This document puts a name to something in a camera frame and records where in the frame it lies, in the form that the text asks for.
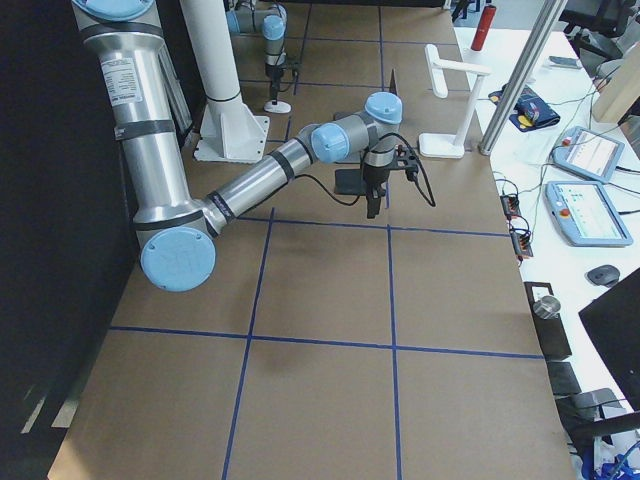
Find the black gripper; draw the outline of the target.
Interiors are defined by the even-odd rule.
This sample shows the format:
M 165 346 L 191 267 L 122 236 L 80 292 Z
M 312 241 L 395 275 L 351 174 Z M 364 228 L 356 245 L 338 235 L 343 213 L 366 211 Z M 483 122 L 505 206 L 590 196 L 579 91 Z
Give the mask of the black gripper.
M 391 163 L 374 166 L 365 163 L 362 167 L 362 180 L 366 190 L 367 218 L 373 219 L 380 212 L 382 200 L 386 197 L 385 184 L 393 170 Z
M 280 82 L 286 71 L 290 71 L 292 79 L 296 80 L 299 76 L 299 62 L 283 62 L 279 65 L 265 65 L 265 74 L 269 78 L 269 101 L 278 103 L 280 94 Z

